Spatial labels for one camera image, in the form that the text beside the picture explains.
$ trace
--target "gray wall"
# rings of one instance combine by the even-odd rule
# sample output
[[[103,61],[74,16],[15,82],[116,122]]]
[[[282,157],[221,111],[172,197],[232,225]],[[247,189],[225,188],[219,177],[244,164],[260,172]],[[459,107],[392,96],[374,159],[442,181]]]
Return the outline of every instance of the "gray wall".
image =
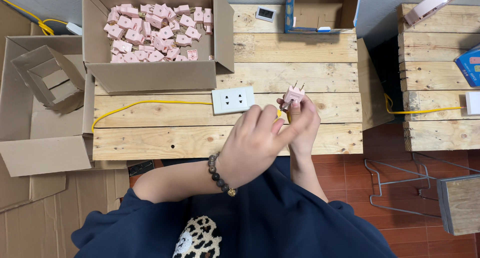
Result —
[[[77,25],[82,23],[81,0],[9,0],[31,11],[41,19],[57,18]],[[228,0],[230,3],[283,4],[285,0]],[[419,3],[422,0],[361,0],[357,22],[357,35],[364,37],[369,48],[397,35],[396,7],[400,3]],[[455,4],[480,5],[480,0],[455,0]],[[57,33],[63,25],[49,23]]]

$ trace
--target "beaded bracelet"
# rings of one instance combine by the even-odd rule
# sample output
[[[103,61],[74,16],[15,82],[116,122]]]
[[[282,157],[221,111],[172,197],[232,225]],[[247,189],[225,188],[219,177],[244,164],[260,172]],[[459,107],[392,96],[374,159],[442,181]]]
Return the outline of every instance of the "beaded bracelet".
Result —
[[[225,184],[223,179],[220,179],[220,175],[217,173],[217,168],[215,167],[215,161],[219,153],[215,155],[210,155],[208,158],[208,172],[212,174],[212,180],[216,181],[216,186],[221,188],[223,192],[228,193],[231,197],[235,196],[238,192],[238,189],[231,189],[228,184]]]

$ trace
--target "yellow electrical cord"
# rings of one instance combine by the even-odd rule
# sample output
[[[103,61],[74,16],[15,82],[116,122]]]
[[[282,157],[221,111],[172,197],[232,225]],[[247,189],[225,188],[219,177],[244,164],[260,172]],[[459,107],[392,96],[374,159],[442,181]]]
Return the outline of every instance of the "yellow electrical cord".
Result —
[[[66,23],[66,22],[64,22],[64,21],[57,20],[57,19],[52,19],[52,18],[49,18],[49,19],[46,19],[46,20],[42,21],[41,19],[39,19],[39,17],[37,17],[36,15],[33,15],[32,13],[30,13],[30,12],[28,12],[27,10],[21,8],[20,6],[18,6],[18,5],[16,5],[16,4],[13,4],[13,3],[10,3],[10,2],[7,1],[7,0],[2,0],[2,1],[8,3],[9,5],[11,5],[11,6],[13,6],[13,7],[17,8],[17,9],[22,10],[23,12],[25,12],[25,13],[31,15],[31,16],[33,16],[36,20],[38,20],[38,26],[39,26],[40,28],[42,28],[42,31],[43,31],[43,33],[44,33],[46,36],[49,35],[49,34],[50,34],[50,35],[55,35],[55,34],[53,33],[53,30],[45,24],[45,22],[47,22],[47,21],[56,21],[56,22],[60,22],[60,23],[63,23],[63,24],[68,24],[68,23]]]
[[[432,113],[432,112],[438,112],[438,111],[445,111],[445,110],[458,110],[458,109],[463,109],[465,107],[452,107],[452,108],[440,108],[440,109],[433,109],[433,110],[425,110],[425,111],[412,111],[412,112],[391,112],[390,108],[393,106],[393,100],[386,94],[385,95],[385,105],[387,107],[387,112],[390,114],[412,114],[412,113]]]
[[[204,105],[213,105],[213,103],[209,103],[209,102],[188,102],[188,101],[162,101],[162,100],[145,100],[145,101],[139,101],[139,102],[135,102],[135,103],[132,103],[128,106],[125,106],[125,107],[122,107],[122,108],[119,108],[117,110],[114,110],[114,111],[111,111],[111,112],[107,112],[105,113],[104,115],[100,116],[99,118],[97,118],[93,124],[92,124],[92,133],[94,132],[94,126],[95,124],[97,124],[101,119],[111,115],[111,114],[114,114],[114,113],[117,113],[119,111],[123,111],[124,109],[128,109],[130,108],[131,106],[133,105],[136,105],[136,104],[141,104],[141,103],[180,103],[180,104],[204,104]]]

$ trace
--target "hand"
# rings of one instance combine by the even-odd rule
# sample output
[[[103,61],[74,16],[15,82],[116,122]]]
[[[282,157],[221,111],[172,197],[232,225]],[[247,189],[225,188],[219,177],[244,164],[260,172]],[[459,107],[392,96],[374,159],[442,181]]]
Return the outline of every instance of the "hand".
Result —
[[[278,98],[277,103],[280,104],[280,108],[284,104],[283,99]],[[306,127],[306,130],[297,135],[292,142],[290,143],[290,152],[295,154],[297,158],[300,157],[309,157],[312,156],[312,148],[314,146],[315,138],[317,137],[318,127],[320,126],[320,116],[318,115],[315,104],[308,98],[308,96],[303,96],[302,101],[292,102],[291,106],[288,108],[290,112],[290,123],[295,123],[300,117],[300,115],[305,110],[314,110],[314,115],[311,123]]]
[[[240,187],[266,171],[278,153],[303,135],[318,114],[313,105],[306,106],[302,111],[298,108],[295,120],[280,133],[284,120],[274,122],[276,116],[277,109],[273,105],[268,105],[263,111],[253,105],[233,126],[215,164],[220,177],[229,187]]]

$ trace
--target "blue product box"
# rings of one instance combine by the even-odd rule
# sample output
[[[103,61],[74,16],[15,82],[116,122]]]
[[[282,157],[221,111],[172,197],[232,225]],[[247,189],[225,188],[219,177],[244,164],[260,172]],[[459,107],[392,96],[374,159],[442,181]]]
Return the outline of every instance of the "blue product box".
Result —
[[[455,63],[471,87],[480,86],[480,43],[457,57]]]
[[[285,0],[285,33],[335,34],[357,26],[360,0]]]

